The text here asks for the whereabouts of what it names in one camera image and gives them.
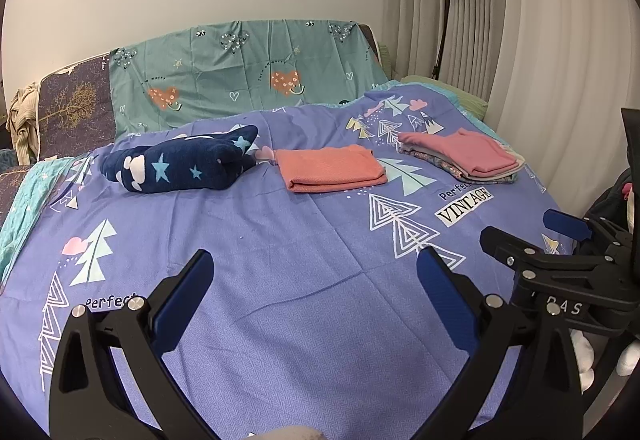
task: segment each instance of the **curtain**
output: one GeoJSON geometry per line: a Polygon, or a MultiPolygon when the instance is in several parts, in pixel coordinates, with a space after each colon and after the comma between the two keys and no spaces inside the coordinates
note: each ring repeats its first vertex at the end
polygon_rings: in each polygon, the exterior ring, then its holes
{"type": "MultiPolygon", "coordinates": [[[[386,0],[382,41],[395,78],[431,76],[444,0],[386,0]]],[[[505,0],[451,0],[440,79],[488,99],[500,50],[505,0]]]]}
{"type": "Polygon", "coordinates": [[[560,208],[584,214],[627,167],[620,108],[640,107],[634,0],[506,0],[485,117],[560,208]]]}

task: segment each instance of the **white label with text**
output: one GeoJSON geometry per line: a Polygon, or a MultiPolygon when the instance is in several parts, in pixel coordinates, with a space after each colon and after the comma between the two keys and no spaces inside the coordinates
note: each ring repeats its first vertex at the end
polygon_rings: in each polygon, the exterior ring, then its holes
{"type": "Polygon", "coordinates": [[[473,189],[464,196],[456,198],[435,213],[438,219],[447,227],[457,223],[466,214],[475,211],[476,208],[494,196],[484,187],[473,189]]]}

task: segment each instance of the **bed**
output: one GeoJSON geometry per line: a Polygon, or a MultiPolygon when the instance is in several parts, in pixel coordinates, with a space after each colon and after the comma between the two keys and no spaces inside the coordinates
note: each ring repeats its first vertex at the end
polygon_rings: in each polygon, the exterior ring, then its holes
{"type": "MultiPolygon", "coordinates": [[[[203,248],[214,258],[214,282],[163,359],[221,438],[290,424],[331,439],[409,438],[466,360],[418,283],[417,252],[433,246],[483,293],[508,298],[513,273],[482,253],[485,226],[549,253],[569,251],[543,227],[542,214],[556,205],[530,169],[512,185],[482,187],[474,210],[443,218],[476,186],[399,154],[396,144],[400,131],[428,124],[441,134],[491,133],[454,94],[386,82],[355,24],[263,23],[192,28],[43,82],[40,157],[56,158],[12,173],[4,195],[0,183],[0,210],[7,208],[0,368],[45,430],[52,363],[70,308],[119,308],[133,294],[146,296],[203,248]],[[303,59],[311,48],[305,30],[322,50],[303,59]],[[263,34],[282,34],[279,46],[249,51],[263,34]],[[197,50],[207,35],[214,37],[197,50]],[[296,77],[303,92],[289,84],[296,77]],[[242,109],[229,113],[240,96],[242,109]],[[67,113],[82,116],[61,116],[72,101],[67,113]],[[229,189],[139,195],[100,174],[114,150],[250,124],[258,137],[248,152],[258,164],[229,189]],[[295,194],[273,163],[277,149],[349,144],[371,149],[389,182],[295,194]]],[[[511,352],[476,424],[495,413],[514,361],[511,352]]],[[[139,417],[155,424],[126,363],[116,363],[139,417]]]]}

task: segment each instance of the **folded navy blanket with stars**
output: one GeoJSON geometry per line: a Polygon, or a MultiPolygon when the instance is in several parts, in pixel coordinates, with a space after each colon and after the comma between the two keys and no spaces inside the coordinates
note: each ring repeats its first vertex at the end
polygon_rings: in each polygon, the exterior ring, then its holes
{"type": "Polygon", "coordinates": [[[255,126],[229,133],[181,135],[155,146],[136,146],[108,154],[100,172],[134,193],[181,189],[226,189],[255,165],[245,154],[258,135],[255,126]]]}

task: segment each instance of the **green pillow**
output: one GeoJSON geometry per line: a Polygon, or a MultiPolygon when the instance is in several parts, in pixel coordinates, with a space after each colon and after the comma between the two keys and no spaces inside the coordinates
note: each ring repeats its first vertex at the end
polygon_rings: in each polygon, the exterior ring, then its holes
{"type": "Polygon", "coordinates": [[[435,79],[431,79],[428,77],[422,77],[420,75],[409,75],[405,78],[400,79],[400,82],[433,84],[434,86],[439,86],[441,88],[449,90],[450,92],[456,94],[456,96],[460,100],[460,106],[465,108],[469,113],[472,113],[478,119],[484,120],[486,109],[489,106],[489,103],[485,100],[482,100],[480,97],[471,95],[464,90],[456,88],[455,86],[450,86],[450,84],[436,81],[435,79]]]}

